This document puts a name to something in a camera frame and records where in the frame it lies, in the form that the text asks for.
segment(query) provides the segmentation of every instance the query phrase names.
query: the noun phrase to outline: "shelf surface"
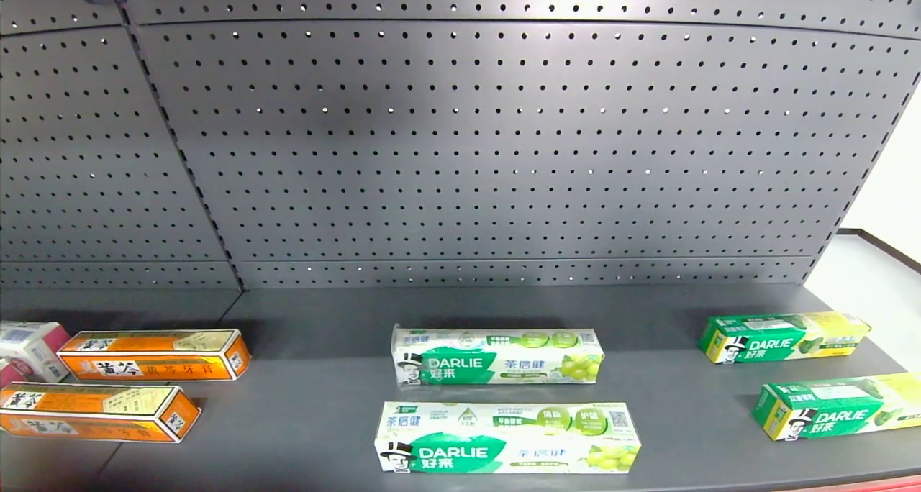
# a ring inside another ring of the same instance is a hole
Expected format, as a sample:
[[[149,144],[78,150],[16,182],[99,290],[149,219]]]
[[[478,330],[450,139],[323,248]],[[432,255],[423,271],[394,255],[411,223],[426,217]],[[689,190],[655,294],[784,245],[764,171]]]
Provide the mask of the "shelf surface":
[[[921,473],[921,429],[771,442],[750,417],[760,384],[897,372],[872,342],[851,357],[712,365],[695,347],[711,315],[827,309],[801,286],[578,286],[249,292],[220,325],[254,361],[236,383],[187,383],[204,413],[176,446],[124,444],[105,489],[776,490]],[[395,322],[427,327],[593,327],[607,353],[594,386],[398,391]],[[643,448],[629,475],[386,475],[381,404],[626,401]]]
[[[240,293],[234,290],[6,290],[0,321],[59,322],[67,332],[208,328]],[[73,377],[67,383],[74,383]],[[0,434],[4,490],[90,490],[118,442],[70,442]]]

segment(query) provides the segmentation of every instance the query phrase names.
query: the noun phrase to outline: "toothpaste box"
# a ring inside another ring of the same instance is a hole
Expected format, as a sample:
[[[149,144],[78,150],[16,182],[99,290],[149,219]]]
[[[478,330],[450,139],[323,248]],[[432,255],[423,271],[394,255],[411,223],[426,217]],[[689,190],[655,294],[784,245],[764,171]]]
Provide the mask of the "toothpaste box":
[[[234,381],[250,365],[233,329],[79,332],[58,357],[82,380]]]
[[[6,388],[13,381],[25,381],[26,378],[6,357],[0,357],[0,388]]]
[[[593,384],[604,351],[591,329],[420,330],[394,327],[397,383]]]
[[[179,443],[201,409],[178,386],[13,383],[0,426],[13,436]]]
[[[55,355],[70,335],[55,322],[0,322],[0,357],[29,381],[59,383],[67,368]]]
[[[771,439],[921,426],[921,373],[764,384],[754,417]]]
[[[710,318],[700,348],[717,364],[849,355],[869,326],[841,312]]]
[[[384,403],[389,473],[626,473],[640,442],[626,404]]]

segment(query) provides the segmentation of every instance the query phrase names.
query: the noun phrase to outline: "qr code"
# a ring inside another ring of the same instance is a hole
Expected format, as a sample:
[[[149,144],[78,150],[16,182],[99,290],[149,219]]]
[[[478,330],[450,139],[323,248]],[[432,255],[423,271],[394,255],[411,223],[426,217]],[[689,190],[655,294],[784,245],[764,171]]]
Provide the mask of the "qr code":
[[[233,368],[234,371],[239,370],[241,365],[243,365],[243,357],[240,357],[240,352],[230,355],[230,367]]]
[[[630,419],[622,411],[613,411],[609,413],[612,427],[630,427]]]
[[[111,337],[106,339],[88,339],[83,341],[83,344],[79,345],[76,349],[80,352],[101,352],[103,350],[108,350],[113,342],[115,342],[115,340]]]
[[[17,391],[10,395],[9,399],[4,402],[3,407],[9,409],[35,409],[43,396],[45,394],[36,393],[36,391]]]
[[[185,420],[178,415],[175,411],[170,415],[170,419],[167,419],[167,426],[173,430],[174,433],[178,434],[182,427],[185,426]]]
[[[71,424],[63,422],[61,420],[26,420],[26,425],[29,426],[29,429],[39,433],[40,435],[78,435],[80,433],[76,432]]]
[[[135,361],[93,361],[93,365],[105,377],[144,375]]]

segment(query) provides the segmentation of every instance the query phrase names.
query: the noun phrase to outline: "yellow and orange toothpaste box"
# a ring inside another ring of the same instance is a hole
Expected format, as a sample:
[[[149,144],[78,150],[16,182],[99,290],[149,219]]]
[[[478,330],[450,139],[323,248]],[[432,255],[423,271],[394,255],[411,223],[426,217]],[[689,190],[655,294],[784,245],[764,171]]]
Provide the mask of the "yellow and orange toothpaste box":
[[[201,409],[178,386],[13,383],[0,426],[13,436],[179,443]]]
[[[58,357],[82,380],[236,381],[250,365],[239,330],[79,332]]]

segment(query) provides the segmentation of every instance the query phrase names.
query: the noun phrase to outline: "white and green toothpaste box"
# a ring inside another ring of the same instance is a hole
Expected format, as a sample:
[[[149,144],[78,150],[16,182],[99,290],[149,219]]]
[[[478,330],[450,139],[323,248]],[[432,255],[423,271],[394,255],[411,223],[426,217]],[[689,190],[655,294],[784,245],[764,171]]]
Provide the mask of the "white and green toothpaste box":
[[[626,473],[640,442],[623,403],[387,401],[374,447],[388,473]]]
[[[397,383],[593,384],[604,351],[592,329],[425,330],[394,327]]]
[[[918,427],[921,373],[764,384],[753,414],[785,442]]]
[[[851,355],[869,325],[842,312],[710,318],[700,349],[717,364]]]

